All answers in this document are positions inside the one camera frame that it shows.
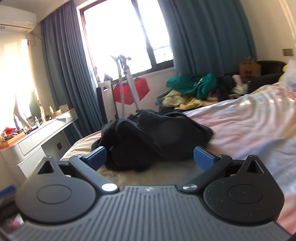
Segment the black hooded jacket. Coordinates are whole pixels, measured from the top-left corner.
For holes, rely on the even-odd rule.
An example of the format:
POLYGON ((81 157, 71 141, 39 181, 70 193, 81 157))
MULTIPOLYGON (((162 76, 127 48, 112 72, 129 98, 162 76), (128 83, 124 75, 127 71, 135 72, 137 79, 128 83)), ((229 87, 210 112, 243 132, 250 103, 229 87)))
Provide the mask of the black hooded jacket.
POLYGON ((183 113, 141 110, 105 124, 91 149, 106 149, 109 170, 144 171, 158 162, 191 160, 194 149, 206 148, 213 135, 209 127, 183 113))

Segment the yellow clothes pile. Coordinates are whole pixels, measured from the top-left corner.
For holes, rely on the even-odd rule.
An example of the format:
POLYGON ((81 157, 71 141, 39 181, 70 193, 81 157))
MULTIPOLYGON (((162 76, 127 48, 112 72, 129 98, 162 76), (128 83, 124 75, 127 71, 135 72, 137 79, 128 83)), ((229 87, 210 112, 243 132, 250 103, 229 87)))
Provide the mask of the yellow clothes pile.
POLYGON ((207 97, 205 100, 190 97, 176 90, 171 90, 164 97, 161 97, 161 103, 164 107, 174 108, 174 110, 189 110, 216 104, 217 97, 207 97))

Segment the pink floral bed sheet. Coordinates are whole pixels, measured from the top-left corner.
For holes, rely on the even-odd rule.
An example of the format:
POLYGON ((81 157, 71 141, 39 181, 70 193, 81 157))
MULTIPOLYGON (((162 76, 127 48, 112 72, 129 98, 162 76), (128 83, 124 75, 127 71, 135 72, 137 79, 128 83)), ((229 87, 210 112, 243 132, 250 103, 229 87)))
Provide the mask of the pink floral bed sheet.
MULTIPOLYGON (((207 149, 244 160, 257 155, 277 181, 285 195, 285 204, 278 223, 295 233, 295 83, 278 82, 265 85, 236 100, 189 111, 186 115, 211 128, 213 138, 207 149)), ((77 141, 61 158, 86 155, 101 132, 77 141)), ((99 174, 125 185, 181 184, 201 172, 194 161, 160 162, 144 172, 115 172, 102 166, 99 174)))

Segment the white dressing table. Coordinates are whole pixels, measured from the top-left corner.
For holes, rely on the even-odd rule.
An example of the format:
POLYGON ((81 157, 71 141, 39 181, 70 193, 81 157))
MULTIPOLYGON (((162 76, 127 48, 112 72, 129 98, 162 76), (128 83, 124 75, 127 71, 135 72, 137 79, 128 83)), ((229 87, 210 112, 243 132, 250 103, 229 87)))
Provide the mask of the white dressing table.
POLYGON ((1 160, 17 185, 24 183, 43 157, 52 156, 56 160, 63 157, 71 147, 64 130, 68 126, 77 130, 77 119, 75 109, 71 109, 42 124, 11 147, 1 150, 1 160))

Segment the vanity mirror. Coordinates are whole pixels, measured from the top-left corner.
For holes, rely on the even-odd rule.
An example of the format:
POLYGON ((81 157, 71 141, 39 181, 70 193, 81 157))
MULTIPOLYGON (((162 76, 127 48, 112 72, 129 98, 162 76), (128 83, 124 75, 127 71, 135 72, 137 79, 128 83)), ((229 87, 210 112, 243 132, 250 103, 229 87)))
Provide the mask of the vanity mirror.
POLYGON ((35 118, 41 118, 41 102, 35 88, 20 91, 15 97, 14 114, 18 117, 23 127, 31 128, 35 125, 35 118))

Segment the green garment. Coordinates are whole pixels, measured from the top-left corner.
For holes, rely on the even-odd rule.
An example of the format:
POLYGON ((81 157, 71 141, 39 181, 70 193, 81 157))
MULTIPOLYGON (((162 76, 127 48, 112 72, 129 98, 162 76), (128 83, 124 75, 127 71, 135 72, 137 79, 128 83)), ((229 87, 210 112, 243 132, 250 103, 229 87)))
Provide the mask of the green garment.
POLYGON ((210 73, 203 75, 179 75, 170 78, 166 87, 196 99, 206 99, 208 93, 218 86, 218 78, 210 73))

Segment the left teal curtain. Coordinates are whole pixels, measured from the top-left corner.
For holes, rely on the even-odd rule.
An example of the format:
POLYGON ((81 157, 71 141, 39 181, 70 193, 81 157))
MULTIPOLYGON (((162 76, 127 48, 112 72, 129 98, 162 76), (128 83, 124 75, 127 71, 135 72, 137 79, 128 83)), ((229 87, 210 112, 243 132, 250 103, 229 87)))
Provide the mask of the left teal curtain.
POLYGON ((101 130, 103 118, 84 53, 74 1, 68 1, 41 22, 43 54, 55 107, 67 104, 78 115, 65 129, 70 144, 101 130))

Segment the teal curtain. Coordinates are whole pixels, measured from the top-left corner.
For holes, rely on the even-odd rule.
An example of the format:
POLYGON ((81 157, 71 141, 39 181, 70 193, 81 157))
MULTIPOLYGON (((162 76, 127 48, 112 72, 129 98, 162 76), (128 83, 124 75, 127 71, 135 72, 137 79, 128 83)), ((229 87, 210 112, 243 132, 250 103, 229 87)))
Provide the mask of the teal curtain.
POLYGON ((78 115, 65 129, 70 144, 101 130, 103 118, 84 53, 74 1, 68 1, 41 22, 43 54, 55 107, 67 104, 78 115))
POLYGON ((179 75, 235 72, 257 58, 240 1, 159 1, 179 75))

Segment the orange box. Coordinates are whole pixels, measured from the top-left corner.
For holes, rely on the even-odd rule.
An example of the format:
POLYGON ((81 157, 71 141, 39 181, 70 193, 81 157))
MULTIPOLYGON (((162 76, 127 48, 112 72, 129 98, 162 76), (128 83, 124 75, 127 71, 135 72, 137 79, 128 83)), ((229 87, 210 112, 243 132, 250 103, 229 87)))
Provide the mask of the orange box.
POLYGON ((21 140, 25 136, 26 136, 25 133, 21 132, 18 135, 10 138, 9 140, 1 142, 1 150, 13 146, 16 142, 18 142, 19 140, 21 140))

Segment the brown paper bag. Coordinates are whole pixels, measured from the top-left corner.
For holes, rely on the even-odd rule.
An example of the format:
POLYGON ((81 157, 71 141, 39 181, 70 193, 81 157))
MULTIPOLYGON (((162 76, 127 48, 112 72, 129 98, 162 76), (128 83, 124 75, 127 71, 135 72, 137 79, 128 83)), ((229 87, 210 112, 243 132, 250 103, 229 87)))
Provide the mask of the brown paper bag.
POLYGON ((254 61, 252 57, 247 57, 239 63, 239 75, 242 83, 261 76, 261 65, 254 61))

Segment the right teal curtain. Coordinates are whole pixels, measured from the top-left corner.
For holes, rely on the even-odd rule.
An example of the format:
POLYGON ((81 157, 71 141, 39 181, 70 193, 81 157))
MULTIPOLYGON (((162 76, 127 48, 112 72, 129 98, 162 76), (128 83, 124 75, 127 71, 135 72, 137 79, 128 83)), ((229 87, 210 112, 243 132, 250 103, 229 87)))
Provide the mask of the right teal curtain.
POLYGON ((159 1, 179 75, 235 72, 257 58, 240 1, 159 1))

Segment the dark framed window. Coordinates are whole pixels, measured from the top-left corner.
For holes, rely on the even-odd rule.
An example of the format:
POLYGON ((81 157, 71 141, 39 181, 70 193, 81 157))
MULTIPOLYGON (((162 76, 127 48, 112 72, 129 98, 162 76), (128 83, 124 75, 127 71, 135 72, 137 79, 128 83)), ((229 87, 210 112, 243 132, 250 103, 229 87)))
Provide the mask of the dark framed window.
POLYGON ((173 67, 173 53, 158 1, 85 1, 78 5, 98 81, 118 79, 123 55, 133 76, 173 67))

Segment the white air conditioner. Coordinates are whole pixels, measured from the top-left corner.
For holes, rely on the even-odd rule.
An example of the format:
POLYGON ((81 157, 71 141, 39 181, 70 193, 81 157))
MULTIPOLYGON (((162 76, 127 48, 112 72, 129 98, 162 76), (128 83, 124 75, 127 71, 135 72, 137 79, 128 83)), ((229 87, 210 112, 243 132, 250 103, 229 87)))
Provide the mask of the white air conditioner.
POLYGON ((1 31, 30 33, 37 24, 37 15, 29 11, 1 5, 1 31))

